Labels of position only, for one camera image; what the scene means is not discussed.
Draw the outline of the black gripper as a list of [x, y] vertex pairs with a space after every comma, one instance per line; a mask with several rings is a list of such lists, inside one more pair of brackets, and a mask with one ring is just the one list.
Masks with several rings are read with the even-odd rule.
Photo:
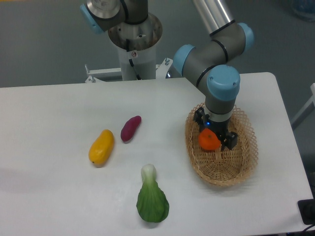
[[198, 123], [199, 132], [208, 128], [221, 141], [221, 150], [232, 150], [238, 142], [238, 134], [228, 130], [232, 110], [226, 114], [216, 114], [200, 106], [195, 112], [193, 120]]

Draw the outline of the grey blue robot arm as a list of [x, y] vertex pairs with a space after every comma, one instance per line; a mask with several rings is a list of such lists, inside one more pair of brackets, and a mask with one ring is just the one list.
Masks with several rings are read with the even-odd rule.
[[[233, 149], [238, 136], [228, 125], [240, 90], [240, 74], [228, 62], [253, 45], [253, 31], [235, 22], [223, 0], [196, 0], [194, 5], [211, 40], [201, 49], [182, 46], [172, 65], [205, 95], [204, 107], [193, 117], [200, 132], [211, 130], [222, 148]], [[162, 25], [149, 12], [146, 0], [87, 0], [80, 10], [91, 29], [108, 33], [118, 49], [123, 80], [156, 78], [155, 46]]]

